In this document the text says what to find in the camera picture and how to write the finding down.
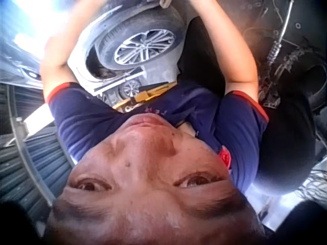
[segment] wheel rim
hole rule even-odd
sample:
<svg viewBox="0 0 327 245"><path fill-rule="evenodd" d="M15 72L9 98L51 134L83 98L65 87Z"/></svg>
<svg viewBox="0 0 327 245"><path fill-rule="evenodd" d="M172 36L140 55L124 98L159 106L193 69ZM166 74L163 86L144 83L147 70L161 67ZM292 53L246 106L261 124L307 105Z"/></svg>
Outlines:
<svg viewBox="0 0 327 245"><path fill-rule="evenodd" d="M138 81L131 80L123 85L123 92L126 97L134 97L139 93L140 86Z"/></svg>
<svg viewBox="0 0 327 245"><path fill-rule="evenodd" d="M121 44L114 53L120 65L135 65L164 53L175 42L175 35L165 29L137 33Z"/></svg>

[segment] navy blue t-shirt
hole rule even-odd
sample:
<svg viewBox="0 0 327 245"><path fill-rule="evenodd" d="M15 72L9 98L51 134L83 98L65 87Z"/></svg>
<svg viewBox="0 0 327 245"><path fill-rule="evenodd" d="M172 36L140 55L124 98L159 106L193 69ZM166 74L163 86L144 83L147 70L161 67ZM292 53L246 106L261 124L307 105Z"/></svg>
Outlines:
<svg viewBox="0 0 327 245"><path fill-rule="evenodd" d="M131 116L155 113L175 127L189 122L196 137L217 154L224 146L231 157L231 179L241 192L246 191L257 174L259 146L268 116L242 92L234 91L220 99L203 87L184 83L122 114L77 83L67 83L55 89L48 101L59 137L77 161Z"/></svg>

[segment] mouth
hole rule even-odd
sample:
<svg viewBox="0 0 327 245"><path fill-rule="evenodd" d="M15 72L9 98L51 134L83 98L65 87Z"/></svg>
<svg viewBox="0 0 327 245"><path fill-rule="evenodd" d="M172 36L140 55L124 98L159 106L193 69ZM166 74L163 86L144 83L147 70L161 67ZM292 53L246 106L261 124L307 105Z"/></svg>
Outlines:
<svg viewBox="0 0 327 245"><path fill-rule="evenodd" d="M128 119L120 128L119 131L125 130L130 127L153 127L164 126L175 129L166 120L156 114L139 114Z"/></svg>

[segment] eye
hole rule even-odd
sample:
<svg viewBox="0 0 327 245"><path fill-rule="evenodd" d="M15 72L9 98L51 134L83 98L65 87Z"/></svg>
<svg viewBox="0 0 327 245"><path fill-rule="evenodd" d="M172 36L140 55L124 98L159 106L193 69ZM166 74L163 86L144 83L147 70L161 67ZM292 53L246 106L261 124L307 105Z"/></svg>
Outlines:
<svg viewBox="0 0 327 245"><path fill-rule="evenodd" d="M181 188L192 188L200 185L207 185L213 182L219 181L218 177L211 176L209 174L193 174L183 178L174 184L174 186Z"/></svg>
<svg viewBox="0 0 327 245"><path fill-rule="evenodd" d="M99 180L82 180L78 182L75 188L96 192L111 190L110 185Z"/></svg>

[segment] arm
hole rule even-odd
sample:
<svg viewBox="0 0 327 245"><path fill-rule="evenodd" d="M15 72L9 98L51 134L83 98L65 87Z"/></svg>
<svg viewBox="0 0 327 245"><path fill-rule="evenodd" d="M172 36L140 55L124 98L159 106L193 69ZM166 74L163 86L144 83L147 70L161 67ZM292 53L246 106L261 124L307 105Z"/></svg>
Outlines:
<svg viewBox="0 0 327 245"><path fill-rule="evenodd" d="M241 91L258 102L258 73L253 55L242 35L216 0L190 0L213 42L226 80L226 94Z"/></svg>
<svg viewBox="0 0 327 245"><path fill-rule="evenodd" d="M64 28L50 38L41 62L40 74L43 81L43 94L47 98L50 92L66 82L76 82L73 72L68 67L68 59L77 44L82 31L92 17L107 0L79 0Z"/></svg>

